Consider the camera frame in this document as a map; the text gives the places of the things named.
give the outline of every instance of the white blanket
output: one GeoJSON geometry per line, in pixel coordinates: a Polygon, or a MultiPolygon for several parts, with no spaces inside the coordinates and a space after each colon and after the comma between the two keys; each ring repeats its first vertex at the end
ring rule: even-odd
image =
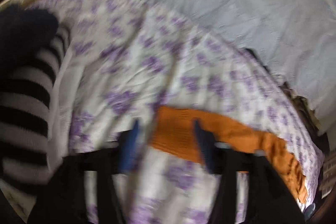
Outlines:
{"type": "Polygon", "coordinates": [[[336,0],[158,0],[257,52],[308,99],[336,148],[336,0]]]}
{"type": "MultiPolygon", "coordinates": [[[[99,149],[140,119],[142,157],[131,175],[115,178],[130,223],[206,223],[217,189],[218,177],[201,165],[147,147],[159,104],[217,112],[284,138],[306,175],[306,205],[312,203],[323,155],[285,95],[248,53],[150,0],[36,5],[75,20],[73,57],[59,91],[78,87],[73,112],[72,102],[59,106],[65,109],[61,121],[72,116],[70,151],[99,149]]],[[[236,221],[241,222],[247,176],[238,177],[236,221]]],[[[87,182],[89,219],[96,223],[94,172],[87,172],[87,182]]]]}

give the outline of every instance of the bed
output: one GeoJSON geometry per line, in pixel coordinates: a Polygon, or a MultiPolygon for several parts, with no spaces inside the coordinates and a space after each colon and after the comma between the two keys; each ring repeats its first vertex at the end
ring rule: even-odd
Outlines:
{"type": "MultiPolygon", "coordinates": [[[[217,187],[201,165],[145,145],[158,105],[218,112],[285,139],[306,175],[308,199],[299,206],[313,202],[324,156],[274,78],[234,42],[156,0],[41,0],[34,7],[75,21],[53,136],[68,138],[71,152],[88,152],[141,120],[139,163],[115,178],[130,222],[205,223],[217,187]]],[[[92,223],[94,180],[89,172],[92,223]]],[[[245,217],[246,180],[239,175],[237,223],[245,217]]]]}

